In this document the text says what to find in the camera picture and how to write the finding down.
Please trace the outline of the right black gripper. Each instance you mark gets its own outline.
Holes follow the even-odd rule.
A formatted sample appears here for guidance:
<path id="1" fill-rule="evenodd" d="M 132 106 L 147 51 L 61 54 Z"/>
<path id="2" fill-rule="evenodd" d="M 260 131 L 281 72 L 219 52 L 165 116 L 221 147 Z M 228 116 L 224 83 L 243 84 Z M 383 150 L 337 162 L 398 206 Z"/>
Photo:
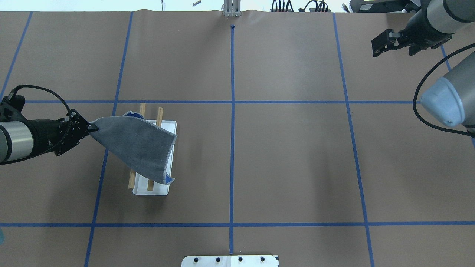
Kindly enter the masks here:
<path id="1" fill-rule="evenodd" d="M 402 49 L 410 46 L 410 39 L 404 32 L 395 32 L 393 29 L 385 29 L 371 41 L 373 57 L 391 50 Z"/>

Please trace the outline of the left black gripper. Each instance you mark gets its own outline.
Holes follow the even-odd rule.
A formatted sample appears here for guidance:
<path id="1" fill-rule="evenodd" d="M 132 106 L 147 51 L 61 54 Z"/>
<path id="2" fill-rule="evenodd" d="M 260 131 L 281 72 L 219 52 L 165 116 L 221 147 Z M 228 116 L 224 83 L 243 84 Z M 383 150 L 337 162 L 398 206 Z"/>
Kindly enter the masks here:
<path id="1" fill-rule="evenodd" d="M 63 155 L 76 147 L 87 135 L 99 131 L 95 124 L 90 124 L 75 109 L 71 109 L 67 117 L 59 122 L 58 140 L 60 142 L 54 147 L 56 156 Z"/>

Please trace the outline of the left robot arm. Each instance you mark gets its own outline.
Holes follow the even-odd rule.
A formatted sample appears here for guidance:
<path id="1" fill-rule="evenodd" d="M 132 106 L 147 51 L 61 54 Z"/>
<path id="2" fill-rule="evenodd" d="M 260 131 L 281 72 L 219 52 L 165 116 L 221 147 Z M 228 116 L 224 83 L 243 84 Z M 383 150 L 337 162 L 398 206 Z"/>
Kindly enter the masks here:
<path id="1" fill-rule="evenodd" d="M 22 115 L 25 102 L 23 96 L 5 96 L 1 101 L 2 165 L 25 161 L 50 152 L 60 156 L 99 129 L 75 109 L 67 112 L 66 118 L 58 120 L 28 120 Z"/>

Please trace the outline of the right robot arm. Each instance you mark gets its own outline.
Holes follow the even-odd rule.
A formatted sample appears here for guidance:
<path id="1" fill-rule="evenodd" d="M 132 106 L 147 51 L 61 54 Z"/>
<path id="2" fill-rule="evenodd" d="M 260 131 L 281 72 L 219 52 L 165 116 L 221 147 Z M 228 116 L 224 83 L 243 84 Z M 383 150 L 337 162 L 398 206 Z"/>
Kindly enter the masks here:
<path id="1" fill-rule="evenodd" d="M 386 29 L 371 41 L 373 57 L 405 47 L 411 56 L 441 47 L 456 32 L 474 24 L 474 8 L 473 0 L 423 0 L 405 29 Z M 474 53 L 421 93 L 423 84 L 439 66 L 470 49 L 474 49 L 473 43 L 447 54 L 423 76 L 415 89 L 412 109 L 420 122 L 433 129 L 474 138 Z"/>

